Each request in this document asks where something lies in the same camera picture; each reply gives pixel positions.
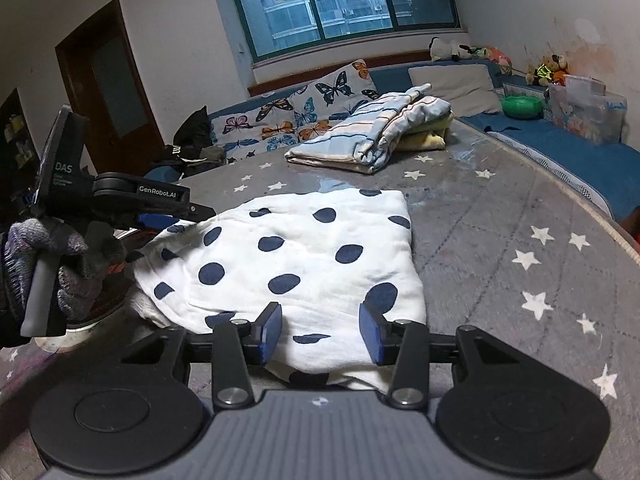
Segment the left hand knit glove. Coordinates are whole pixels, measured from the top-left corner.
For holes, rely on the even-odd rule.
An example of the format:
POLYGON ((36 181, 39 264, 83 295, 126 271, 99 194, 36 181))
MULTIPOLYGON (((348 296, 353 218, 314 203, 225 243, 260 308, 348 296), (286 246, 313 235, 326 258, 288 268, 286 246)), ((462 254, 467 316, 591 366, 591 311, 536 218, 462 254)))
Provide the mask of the left hand knit glove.
POLYGON ((108 268, 123 262, 126 250, 103 222, 91 223, 86 235, 54 219, 29 218, 12 224, 1 235, 3 328, 20 328, 37 260, 45 254, 60 258, 58 307, 69 320, 80 321, 98 298, 108 268))

